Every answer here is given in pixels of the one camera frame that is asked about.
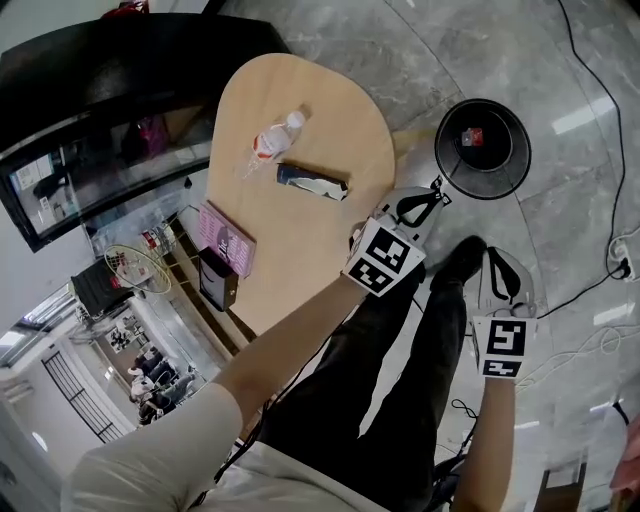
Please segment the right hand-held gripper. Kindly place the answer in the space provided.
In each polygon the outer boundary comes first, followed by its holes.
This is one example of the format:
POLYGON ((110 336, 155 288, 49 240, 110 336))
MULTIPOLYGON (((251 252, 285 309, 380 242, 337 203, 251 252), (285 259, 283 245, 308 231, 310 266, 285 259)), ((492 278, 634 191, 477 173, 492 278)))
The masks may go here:
POLYGON ((479 374, 516 380, 537 334, 535 290, 529 270, 510 253, 488 247, 483 256, 472 341, 479 374), (500 300, 511 308, 500 308, 500 300))

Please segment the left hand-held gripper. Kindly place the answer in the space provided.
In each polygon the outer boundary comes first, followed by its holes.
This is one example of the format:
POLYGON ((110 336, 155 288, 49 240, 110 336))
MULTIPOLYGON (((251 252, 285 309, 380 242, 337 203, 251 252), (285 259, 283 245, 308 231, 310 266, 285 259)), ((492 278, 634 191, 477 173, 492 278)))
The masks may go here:
POLYGON ((383 296, 423 262, 426 254, 410 241, 425 241, 445 206, 446 198, 435 189, 393 189, 383 200, 384 215, 369 216, 354 232, 342 274, 368 293, 383 296))

